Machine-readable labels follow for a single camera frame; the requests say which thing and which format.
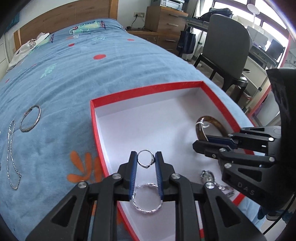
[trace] black bag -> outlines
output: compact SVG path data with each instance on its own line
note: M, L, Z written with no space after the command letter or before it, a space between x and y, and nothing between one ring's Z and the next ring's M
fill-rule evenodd
M232 15L232 11L229 8L214 9L214 10L210 10L209 12L205 13L204 15L202 15L200 17L195 17L195 18L205 21L205 22L210 22L210 17L213 14L221 14L226 17L230 17Z
M192 54L195 47L195 34L192 28L188 27L186 31L181 31L180 39L177 45L177 51L180 54Z

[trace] blue bedsheet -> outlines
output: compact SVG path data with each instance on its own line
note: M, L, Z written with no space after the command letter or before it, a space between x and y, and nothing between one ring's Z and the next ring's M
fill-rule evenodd
M190 80L205 81L240 126L251 126L239 107L192 65L128 34L112 19L89 21L51 34L8 72L0 82L0 213L19 241L25 240L76 182L102 178L91 125L91 99ZM24 112L36 104L41 106L41 119L34 129L23 133L19 124ZM23 126L33 124L37 115L34 108ZM7 132L12 120L16 122L12 153L22 175L16 191L6 172ZM15 185L17 174L11 160L9 168ZM118 238L130 239L124 229Z

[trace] watch face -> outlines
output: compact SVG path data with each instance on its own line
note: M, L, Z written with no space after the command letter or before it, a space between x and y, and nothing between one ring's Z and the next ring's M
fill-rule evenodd
M212 173L209 171L203 171L201 174L201 181L202 183L207 183L207 182L215 182L215 178Z

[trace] brown bangle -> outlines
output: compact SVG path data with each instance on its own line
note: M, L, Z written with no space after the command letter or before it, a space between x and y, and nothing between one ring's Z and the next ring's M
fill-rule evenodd
M227 131L224 128L224 126L215 118L208 116L208 115L204 115L201 118L199 118L195 124L195 131L196 131L196 135L198 140L200 141L209 141L205 135L205 132L203 130L203 122L209 122L211 124L213 124L222 134L222 136L226 137L227 136Z

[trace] white cloth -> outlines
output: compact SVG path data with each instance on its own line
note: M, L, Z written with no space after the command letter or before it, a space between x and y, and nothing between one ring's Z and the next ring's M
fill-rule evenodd
M11 62L8 65L7 72L13 69L24 57L26 57L31 50L33 50L40 42L49 36L49 33L40 33L37 36L37 39L31 39L30 41L26 42L22 45L14 54Z

